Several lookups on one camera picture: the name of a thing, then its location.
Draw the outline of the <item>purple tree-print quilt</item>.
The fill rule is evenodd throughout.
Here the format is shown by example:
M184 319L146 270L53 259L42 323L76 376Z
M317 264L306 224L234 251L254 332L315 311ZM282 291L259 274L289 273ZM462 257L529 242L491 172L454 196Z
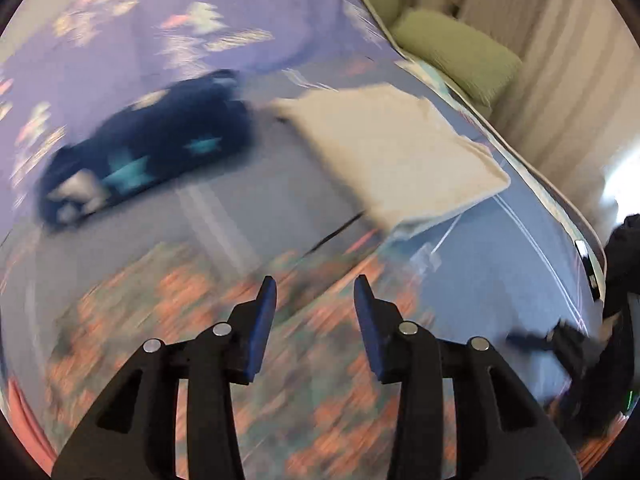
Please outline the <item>purple tree-print quilt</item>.
M394 50L360 0L70 0L1 45L1 196L132 99L212 70L271 72Z

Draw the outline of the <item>floral teal orange garment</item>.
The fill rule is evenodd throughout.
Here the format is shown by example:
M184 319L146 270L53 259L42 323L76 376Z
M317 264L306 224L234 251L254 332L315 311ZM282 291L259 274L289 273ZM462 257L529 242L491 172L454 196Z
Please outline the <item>floral teal orange garment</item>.
M91 403L139 346L194 339L276 284L271 314L228 335L239 382L231 389L244 474L250 479L383 479L399 389L372 372L354 305L364 276L375 297L424 327L435 312L421 287L444 267L431 245L301 256L286 252L227 278L187 244L160 243L97 282L55 320L44 374L47 437L60 450Z

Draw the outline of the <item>navy star fleece garment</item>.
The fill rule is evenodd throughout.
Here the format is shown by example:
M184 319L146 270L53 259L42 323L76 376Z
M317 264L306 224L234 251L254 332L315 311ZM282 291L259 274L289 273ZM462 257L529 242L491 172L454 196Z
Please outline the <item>navy star fleece garment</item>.
M178 81L59 148L37 184L39 219L62 230L187 172L245 156L254 136L240 82L235 70Z

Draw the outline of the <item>green cushion near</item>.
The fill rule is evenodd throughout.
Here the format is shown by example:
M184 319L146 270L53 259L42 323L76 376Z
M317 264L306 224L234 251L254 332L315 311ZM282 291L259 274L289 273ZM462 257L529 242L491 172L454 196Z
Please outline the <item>green cushion near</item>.
M484 32L436 11L408 10L390 33L398 47L446 74L483 106L492 107L522 67L515 53Z

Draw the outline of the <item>grey-blue bed sheet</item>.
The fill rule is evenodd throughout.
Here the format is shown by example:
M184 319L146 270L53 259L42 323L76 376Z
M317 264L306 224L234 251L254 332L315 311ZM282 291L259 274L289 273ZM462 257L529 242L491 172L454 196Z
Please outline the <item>grey-blue bed sheet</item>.
M451 127L510 177L499 194L431 224L384 226L358 191L273 107L302 88L250 81L254 143L58 232L15 222L1 248L1 356L44 436L60 450L99 390L149 337L179 342L247 300L265 275L278 303L256 385L232 391L250 478L363 478L390 456L399 391L364 362L352 283L435 335L501 344L514 328L565 321L599 335L573 208L502 145L402 68L306 68L331 98L394 87L428 102L430 136Z

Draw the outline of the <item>pink folded garment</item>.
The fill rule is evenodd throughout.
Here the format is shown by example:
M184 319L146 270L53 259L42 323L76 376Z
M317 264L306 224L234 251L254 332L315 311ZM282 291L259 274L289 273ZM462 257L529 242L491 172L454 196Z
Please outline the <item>pink folded garment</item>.
M20 440L40 468L46 474L51 474L56 460L55 450L50 445L14 377L8 379L8 407L10 425L17 439Z

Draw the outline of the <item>cream folded garment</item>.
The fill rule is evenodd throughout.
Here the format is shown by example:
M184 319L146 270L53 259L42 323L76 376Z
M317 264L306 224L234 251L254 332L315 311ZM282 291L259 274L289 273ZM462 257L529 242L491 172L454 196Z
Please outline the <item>cream folded garment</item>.
M432 102L391 84L307 90L271 108L361 200L405 240L506 190L486 146L460 136Z

